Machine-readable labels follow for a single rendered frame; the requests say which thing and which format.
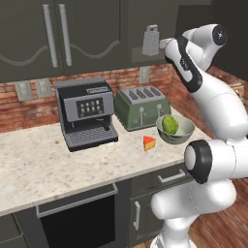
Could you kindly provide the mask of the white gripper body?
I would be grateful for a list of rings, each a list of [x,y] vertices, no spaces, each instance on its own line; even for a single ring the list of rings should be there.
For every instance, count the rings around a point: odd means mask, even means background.
[[[165,49],[170,41],[171,41],[171,38],[166,38],[166,39],[161,40],[159,43],[159,49]]]

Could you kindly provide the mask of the grey metal cheese grater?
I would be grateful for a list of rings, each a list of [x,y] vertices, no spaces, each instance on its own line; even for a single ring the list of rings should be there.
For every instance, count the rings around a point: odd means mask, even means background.
[[[159,53],[159,31],[158,25],[148,25],[143,36],[142,53],[154,56]]]

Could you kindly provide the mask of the dark tall cabinet panel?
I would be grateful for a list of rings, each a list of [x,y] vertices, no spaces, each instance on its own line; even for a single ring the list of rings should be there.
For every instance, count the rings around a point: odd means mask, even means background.
[[[215,65],[248,81],[248,0],[212,0],[215,23],[228,33],[227,43],[216,55]]]

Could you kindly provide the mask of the grey salad bowl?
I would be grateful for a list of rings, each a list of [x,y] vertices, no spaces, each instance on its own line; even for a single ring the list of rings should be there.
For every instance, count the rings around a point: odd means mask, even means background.
[[[195,124],[188,118],[181,115],[172,115],[178,123],[178,129],[174,134],[168,134],[163,130],[163,116],[156,121],[156,127],[161,139],[170,144],[181,144],[185,142],[195,131]]]

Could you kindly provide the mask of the orange cheese wedge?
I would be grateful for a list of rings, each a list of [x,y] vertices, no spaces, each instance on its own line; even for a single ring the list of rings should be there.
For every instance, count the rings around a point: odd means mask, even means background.
[[[155,142],[156,140],[152,137],[149,137],[149,136],[144,136],[143,137],[143,149],[145,151],[153,148],[155,146]]]

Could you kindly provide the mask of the dark base cabinet door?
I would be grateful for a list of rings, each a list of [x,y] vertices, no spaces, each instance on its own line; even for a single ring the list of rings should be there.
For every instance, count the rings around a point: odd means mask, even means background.
[[[163,227],[163,220],[157,219],[151,210],[151,198],[152,194],[147,194],[130,199],[129,248],[153,239]],[[138,231],[134,228],[136,217],[135,201],[138,201],[141,207]]]

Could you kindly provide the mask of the dark base cabinet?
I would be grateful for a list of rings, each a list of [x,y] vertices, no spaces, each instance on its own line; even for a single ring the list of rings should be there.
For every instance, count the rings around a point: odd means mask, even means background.
[[[22,227],[14,214],[0,217],[0,248],[29,248]]]

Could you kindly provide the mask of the green four-slot toaster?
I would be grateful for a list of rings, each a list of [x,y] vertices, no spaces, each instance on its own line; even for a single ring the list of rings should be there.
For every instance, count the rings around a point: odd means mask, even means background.
[[[124,128],[131,132],[156,125],[156,120],[171,114],[169,99],[154,86],[118,90],[114,112]]]

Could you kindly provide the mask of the green lettuce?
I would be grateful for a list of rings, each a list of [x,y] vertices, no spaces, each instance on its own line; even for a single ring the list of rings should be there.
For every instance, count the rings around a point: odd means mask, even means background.
[[[166,115],[162,120],[163,131],[174,135],[178,130],[178,122],[171,115]]]

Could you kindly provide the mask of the black grey coffee machine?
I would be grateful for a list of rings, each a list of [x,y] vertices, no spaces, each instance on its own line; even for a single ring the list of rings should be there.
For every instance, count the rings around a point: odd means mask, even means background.
[[[113,91],[104,77],[54,84],[61,131],[71,152],[118,141]]]

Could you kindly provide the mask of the dark drawer front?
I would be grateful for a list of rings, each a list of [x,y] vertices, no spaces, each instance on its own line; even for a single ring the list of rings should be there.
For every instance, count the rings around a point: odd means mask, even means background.
[[[158,175],[163,178],[178,174],[178,171],[182,169],[186,175],[182,178],[175,179],[167,183],[161,183],[158,179]],[[145,194],[149,194],[161,189],[169,188],[174,185],[178,185],[184,182],[191,181],[193,177],[186,170],[183,163],[163,168],[160,170],[155,170],[140,176],[136,176],[131,181],[131,198],[136,198]]]

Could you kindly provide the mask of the dark open wall cabinet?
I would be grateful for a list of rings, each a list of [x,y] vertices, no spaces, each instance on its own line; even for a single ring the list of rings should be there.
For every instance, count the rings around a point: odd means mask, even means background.
[[[127,0],[128,64],[132,66],[160,64],[158,55],[142,54],[143,35],[148,25],[157,24],[161,39],[176,37],[184,31],[211,21],[212,0]]]

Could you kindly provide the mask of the grey wall outlet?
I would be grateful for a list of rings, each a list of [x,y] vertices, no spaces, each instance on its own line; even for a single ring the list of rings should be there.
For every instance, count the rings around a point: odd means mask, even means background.
[[[50,81],[48,78],[40,78],[35,80],[37,94],[39,98],[51,97]]]
[[[149,82],[149,76],[150,76],[150,67],[140,67],[139,68],[139,82],[140,83],[148,83]]]
[[[33,99],[33,93],[29,80],[17,81],[15,83],[15,90],[20,102]]]

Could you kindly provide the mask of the dark wall cabinet door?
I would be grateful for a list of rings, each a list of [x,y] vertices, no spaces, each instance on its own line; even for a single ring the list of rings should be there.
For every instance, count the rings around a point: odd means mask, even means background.
[[[47,39],[43,5],[49,4],[53,37],[52,0],[0,0],[0,82],[55,77]]]
[[[119,66],[121,42],[120,0],[61,0],[68,22],[72,66],[67,75],[113,70]]]

